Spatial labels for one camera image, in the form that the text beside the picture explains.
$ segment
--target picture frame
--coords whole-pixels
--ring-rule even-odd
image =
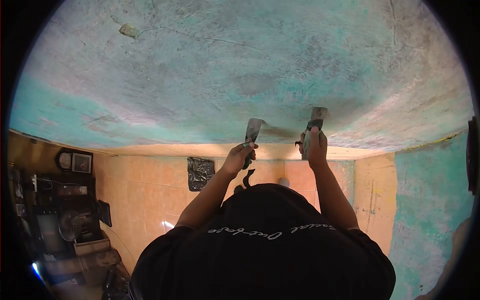
[[[92,173],[93,155],[72,153],[72,172]]]

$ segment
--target putty knife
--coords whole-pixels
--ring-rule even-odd
[[[245,133],[245,143],[243,146],[248,146],[248,143],[255,142],[258,136],[258,132],[260,131],[260,127],[262,126],[262,119],[255,119],[251,118],[248,120],[247,124],[247,132]],[[250,165],[250,158],[252,157],[251,153],[248,153],[247,157],[245,158],[245,164],[243,165],[242,170],[245,170]]]
[[[326,108],[313,108],[312,115],[310,116],[310,121],[307,124],[307,129],[305,130],[305,137],[303,139],[303,153],[301,159],[307,159],[308,147],[310,146],[310,129],[313,126],[318,127],[318,133],[322,130],[322,125],[324,124],[324,119],[328,115],[328,109]]]

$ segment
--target teal painted ceiling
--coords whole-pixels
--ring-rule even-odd
[[[468,84],[418,0],[65,1],[10,126],[82,147],[292,143],[326,107],[334,146],[398,150],[467,126]]]

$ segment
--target tool handle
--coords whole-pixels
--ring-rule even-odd
[[[248,146],[250,142],[245,142],[243,144],[244,147]],[[241,168],[242,170],[246,170],[248,168],[248,166],[250,165],[250,159],[252,157],[252,153],[248,153],[247,156],[245,157],[245,164],[243,164],[243,168]]]

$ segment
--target metal blade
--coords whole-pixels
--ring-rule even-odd
[[[245,142],[255,142],[262,126],[262,119],[251,118],[248,120],[247,132],[245,133]]]

